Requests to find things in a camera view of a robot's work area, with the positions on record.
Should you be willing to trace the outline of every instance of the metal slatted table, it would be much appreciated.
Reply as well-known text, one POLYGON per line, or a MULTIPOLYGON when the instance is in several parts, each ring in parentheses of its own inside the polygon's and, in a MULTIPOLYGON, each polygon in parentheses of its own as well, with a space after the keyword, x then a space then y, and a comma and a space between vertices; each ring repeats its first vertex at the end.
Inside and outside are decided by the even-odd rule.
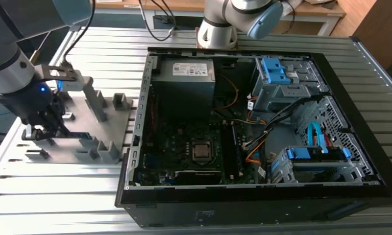
MULTIPOLYGON (((52 64, 77 36, 69 32, 52 64)), ((166 30, 154 30, 157 36, 166 30)), ((180 31, 160 43, 145 29, 90 28, 68 60, 84 76, 94 78, 104 95, 125 93, 137 98, 146 47, 196 47, 193 31, 180 31)), ((324 53, 368 125, 392 161, 392 79, 360 43, 349 38, 270 35, 253 41, 238 35, 240 49, 324 53)), ((125 148, 130 143, 130 113, 125 148)), ((156 234, 266 233, 325 229, 326 234, 392 234, 392 206, 370 208, 328 223, 141 229, 122 209, 113 206, 118 165, 26 163, 15 120, 0 147, 0 233, 10 234, 156 234)))

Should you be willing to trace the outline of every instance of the label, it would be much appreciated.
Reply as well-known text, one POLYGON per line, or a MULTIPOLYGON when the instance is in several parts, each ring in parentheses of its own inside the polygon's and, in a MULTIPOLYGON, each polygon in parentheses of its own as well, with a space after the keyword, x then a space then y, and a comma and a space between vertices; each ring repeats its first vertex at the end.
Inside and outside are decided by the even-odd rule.
POLYGON ((124 5, 124 8, 138 8, 136 5, 124 5))
POLYGON ((296 72, 286 72, 286 76, 288 77, 297 77, 297 74, 296 74, 296 72))
POLYGON ((172 65, 173 76, 206 76, 208 64, 176 63, 172 65))
POLYGON ((196 211, 194 221, 208 222, 214 216, 214 211, 196 211))
POLYGON ((260 175, 262 178, 265 178, 265 170, 261 168, 261 166, 258 166, 258 170, 257 170, 257 172, 258 172, 258 175, 260 175))
POLYGON ((250 101, 248 101, 248 103, 246 103, 246 109, 252 111, 253 108, 254 108, 254 103, 250 102, 250 101))

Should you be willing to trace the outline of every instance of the open computer case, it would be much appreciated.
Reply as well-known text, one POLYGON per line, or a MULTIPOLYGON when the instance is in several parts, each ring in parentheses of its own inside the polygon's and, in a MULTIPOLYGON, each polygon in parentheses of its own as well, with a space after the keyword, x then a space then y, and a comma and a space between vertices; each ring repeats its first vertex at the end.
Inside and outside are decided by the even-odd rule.
POLYGON ((116 206, 142 227, 340 219, 392 164, 325 56, 149 48, 116 206))

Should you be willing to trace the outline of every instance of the black cable on desk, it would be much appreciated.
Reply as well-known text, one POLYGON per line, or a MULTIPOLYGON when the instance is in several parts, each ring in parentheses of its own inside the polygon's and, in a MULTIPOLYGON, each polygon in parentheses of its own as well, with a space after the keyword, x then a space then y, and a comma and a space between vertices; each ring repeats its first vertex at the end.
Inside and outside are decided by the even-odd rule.
POLYGON ((90 27, 90 24, 92 24, 92 21, 93 21, 93 17, 94 17, 94 12, 96 12, 96 0, 92 0, 92 3, 93 3, 93 7, 92 7, 92 15, 90 15, 90 18, 89 18, 89 21, 86 22, 86 25, 85 25, 85 28, 80 34, 80 36, 77 37, 77 39, 73 41, 73 43, 70 44, 68 50, 65 51, 64 53, 64 56, 62 56, 62 65, 69 65, 69 62, 66 61, 66 56, 70 52, 70 50, 73 49, 73 47, 76 46, 76 44, 78 43, 80 39, 82 38, 86 30, 89 29, 90 27))
POLYGON ((166 7, 166 9, 168 9, 168 11, 169 11, 169 13, 170 13, 170 15, 166 13, 166 11, 164 10, 164 8, 156 3, 154 0, 150 0, 150 1, 152 1, 152 3, 153 3, 153 4, 161 9, 161 11, 162 11, 164 14, 166 15, 166 17, 169 17, 169 16, 172 17, 173 24, 174 24, 173 28, 170 28, 170 30, 169 30, 169 32, 168 32, 166 37, 162 38, 162 39, 157 38, 157 37, 154 36, 154 34, 152 33, 152 31, 150 31, 150 29, 149 29, 149 26, 148 26, 146 17, 145 17, 145 13, 144 13, 142 2, 141 2, 141 0, 137 0, 137 2, 138 2, 138 9, 140 9, 140 11, 141 11, 142 20, 144 20, 144 23, 145 23, 146 30, 148 30, 150 36, 152 36, 157 41, 164 42, 164 41, 172 36, 173 30, 174 30, 176 27, 177 27, 177 24, 176 24, 176 17, 174 17, 174 15, 173 15, 173 13, 172 13, 172 11, 170 11, 170 9, 169 9, 169 7, 168 7, 168 5, 166 5, 166 3, 165 3, 164 0, 161 0, 161 2, 162 2, 162 4, 165 5, 165 7, 166 7))
POLYGON ((293 11, 292 21, 290 21, 290 24, 289 24, 289 29, 284 32, 284 34, 286 34, 289 32, 289 30, 292 29, 293 24, 294 24, 294 15, 296 15, 296 12, 294 12, 294 8, 293 8, 292 4, 289 4, 288 0, 281 0, 281 1, 285 1, 286 2, 286 4, 289 5, 289 7, 292 8, 292 11, 293 11))

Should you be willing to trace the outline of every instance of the power supply label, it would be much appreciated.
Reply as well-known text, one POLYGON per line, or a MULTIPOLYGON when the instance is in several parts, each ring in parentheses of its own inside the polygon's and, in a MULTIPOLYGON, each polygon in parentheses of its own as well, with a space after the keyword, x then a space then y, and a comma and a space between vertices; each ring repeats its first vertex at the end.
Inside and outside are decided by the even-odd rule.
POLYGON ((206 76, 208 64, 176 63, 172 65, 173 76, 206 76))
POLYGON ((214 215, 214 211, 196 211, 194 221, 198 223, 208 222, 214 215))

